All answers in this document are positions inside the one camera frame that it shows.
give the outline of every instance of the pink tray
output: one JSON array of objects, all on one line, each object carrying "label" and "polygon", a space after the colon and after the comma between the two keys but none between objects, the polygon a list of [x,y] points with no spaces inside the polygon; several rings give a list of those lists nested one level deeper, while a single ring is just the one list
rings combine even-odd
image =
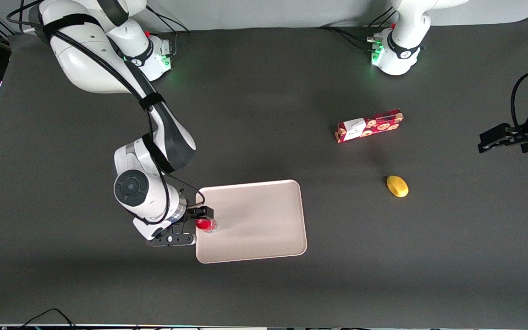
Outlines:
[{"label": "pink tray", "polygon": [[307,249],[295,180],[207,187],[201,192],[218,224],[211,234],[197,230],[196,255],[201,263],[291,257]]}]

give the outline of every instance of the red snack box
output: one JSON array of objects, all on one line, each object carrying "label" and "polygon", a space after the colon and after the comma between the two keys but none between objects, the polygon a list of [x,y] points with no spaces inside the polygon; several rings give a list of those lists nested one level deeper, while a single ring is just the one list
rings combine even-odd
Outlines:
[{"label": "red snack box", "polygon": [[377,113],[371,117],[362,117],[352,121],[342,121],[335,130],[335,140],[338,143],[363,138],[376,133],[395,130],[404,119],[400,109]]}]

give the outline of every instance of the white wall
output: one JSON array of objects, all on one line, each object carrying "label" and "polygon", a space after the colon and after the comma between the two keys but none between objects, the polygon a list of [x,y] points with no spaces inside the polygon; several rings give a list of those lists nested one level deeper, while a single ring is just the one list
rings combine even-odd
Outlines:
[{"label": "white wall", "polygon": [[[191,30],[318,27],[336,22],[366,25],[390,7],[387,0],[148,0],[148,4],[178,18]],[[19,0],[0,0],[1,19],[17,7]],[[470,0],[430,15],[434,25],[515,22],[528,17],[528,0]],[[147,11],[136,19],[153,31],[167,31]]]}]

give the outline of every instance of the yellow object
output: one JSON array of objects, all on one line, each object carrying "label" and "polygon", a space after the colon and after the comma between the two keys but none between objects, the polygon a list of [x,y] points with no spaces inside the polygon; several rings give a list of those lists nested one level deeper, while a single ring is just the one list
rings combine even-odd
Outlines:
[{"label": "yellow object", "polygon": [[386,179],[388,190],[397,197],[404,197],[409,193],[409,187],[401,177],[390,176]]}]

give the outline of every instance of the dark gray tabletop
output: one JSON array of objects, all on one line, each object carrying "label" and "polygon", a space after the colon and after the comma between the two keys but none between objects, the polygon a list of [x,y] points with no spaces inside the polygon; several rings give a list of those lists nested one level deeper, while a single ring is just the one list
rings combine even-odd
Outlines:
[{"label": "dark gray tabletop", "polygon": [[[528,21],[433,27],[402,77],[329,31],[182,35],[155,82],[198,146],[176,175],[295,179],[308,234],[300,257],[212,265],[192,247],[147,247],[113,197],[113,152],[146,130],[134,98],[83,92],[39,40],[11,43],[0,322],[57,307],[81,324],[528,329],[528,154],[476,147],[510,120]],[[397,107],[398,130],[333,140],[336,123]],[[528,82],[517,108],[524,118]]]}]

